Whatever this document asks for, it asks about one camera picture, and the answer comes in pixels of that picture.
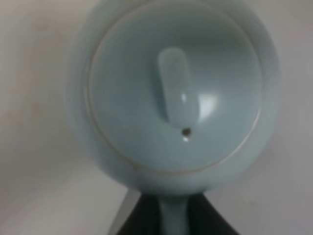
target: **teapot body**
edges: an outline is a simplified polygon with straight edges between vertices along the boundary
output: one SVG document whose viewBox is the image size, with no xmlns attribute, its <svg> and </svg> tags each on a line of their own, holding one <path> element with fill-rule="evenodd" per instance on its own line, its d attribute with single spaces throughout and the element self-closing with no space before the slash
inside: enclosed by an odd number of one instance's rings
<svg viewBox="0 0 313 235">
<path fill-rule="evenodd" d="M 193 4 L 192 0 L 107 0 L 97 5 L 83 25 L 72 50 L 66 88 L 66 110 L 69 123 L 86 153 L 112 178 L 130 188 L 148 194 L 189 195 L 204 192 L 233 179 L 260 155 L 270 140 L 276 124 L 280 104 L 280 71 L 277 54 L 266 28 L 245 4 L 237 0 L 194 0 L 196 3 L 207 5 L 208 8 L 230 17 L 245 32 L 246 37 L 253 45 L 262 70 L 262 95 L 260 96 L 260 109 L 251 131 L 231 151 L 231 154 L 209 164 L 197 165 L 197 167 L 187 170 L 184 170 L 184 167 L 171 169 L 170 166 L 164 166 L 165 170 L 163 170 L 162 164 L 167 164 L 164 159 L 160 159 L 158 162 L 159 168 L 154 168 L 149 164 L 142 164 L 124 156 L 110 140 L 99 132 L 88 106 L 89 101 L 86 98 L 88 91 L 86 90 L 92 62 L 104 35 L 119 20 L 139 8 L 154 4 L 168 4 L 169 2 Z M 227 127 L 222 127 L 220 132 L 232 135 Z M 114 134 L 123 138 L 127 136 L 118 128 Z M 145 144 L 134 142 L 136 140 L 131 138 L 129 141 L 138 146 L 141 144 L 143 147 Z M 147 136 L 146 141 L 154 140 Z M 201 150 L 195 149 L 194 151 L 197 154 Z"/>
</svg>

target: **lid knob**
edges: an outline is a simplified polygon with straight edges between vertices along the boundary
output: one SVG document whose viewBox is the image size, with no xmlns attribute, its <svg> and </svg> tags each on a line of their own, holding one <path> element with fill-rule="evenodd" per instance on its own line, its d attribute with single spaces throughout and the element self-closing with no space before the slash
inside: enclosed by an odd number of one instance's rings
<svg viewBox="0 0 313 235">
<path fill-rule="evenodd" d="M 169 122 L 177 128 L 193 126 L 199 117 L 199 101 L 187 56 L 177 47 L 162 50 L 157 58 Z"/>
</svg>

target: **teapot lid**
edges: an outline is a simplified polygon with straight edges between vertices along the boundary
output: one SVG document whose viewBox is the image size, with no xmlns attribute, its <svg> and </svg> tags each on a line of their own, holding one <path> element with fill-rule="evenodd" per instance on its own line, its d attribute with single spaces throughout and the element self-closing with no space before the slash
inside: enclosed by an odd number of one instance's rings
<svg viewBox="0 0 313 235">
<path fill-rule="evenodd" d="M 197 171 L 232 156 L 253 132 L 261 103 L 249 37 L 201 3 L 154 2 L 114 22 L 86 87 L 104 143 L 162 172 Z"/>
</svg>

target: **pale blue ceramic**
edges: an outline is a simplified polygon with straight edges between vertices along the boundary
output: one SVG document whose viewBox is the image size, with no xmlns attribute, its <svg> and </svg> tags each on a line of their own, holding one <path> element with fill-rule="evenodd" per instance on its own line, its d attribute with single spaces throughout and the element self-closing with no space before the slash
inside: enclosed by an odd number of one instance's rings
<svg viewBox="0 0 313 235">
<path fill-rule="evenodd" d="M 88 154 L 128 187 L 203 192 L 245 170 L 279 106 L 275 48 L 238 0 L 108 0 L 83 26 L 67 113 Z"/>
</svg>

